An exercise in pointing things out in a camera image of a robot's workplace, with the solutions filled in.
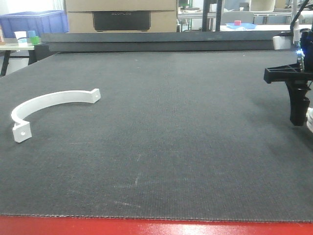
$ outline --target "white curved bracket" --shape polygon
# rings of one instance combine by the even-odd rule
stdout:
[[[13,127],[14,140],[20,143],[32,137],[30,131],[30,123],[23,119],[28,115],[58,104],[85,102],[94,104],[101,98],[99,89],[89,91],[65,91],[45,94],[33,99],[30,99],[17,106],[11,113],[11,118],[15,124]]]
[[[308,109],[307,117],[308,117],[307,126],[309,130],[313,132],[313,108]]]

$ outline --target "gray felt mat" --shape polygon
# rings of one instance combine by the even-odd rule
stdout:
[[[292,52],[58,54],[0,79],[0,214],[313,221],[313,133],[265,67]],[[95,104],[10,113],[100,88]]]

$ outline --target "green cup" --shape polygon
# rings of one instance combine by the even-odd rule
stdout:
[[[32,45],[37,45],[39,43],[39,37],[38,36],[31,37],[30,41],[31,41]]]

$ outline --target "blue cup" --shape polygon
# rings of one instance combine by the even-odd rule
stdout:
[[[28,37],[29,38],[36,37],[36,31],[35,30],[28,31]]]

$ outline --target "red table edge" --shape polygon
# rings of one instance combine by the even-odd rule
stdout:
[[[313,223],[0,216],[1,235],[313,235]]]

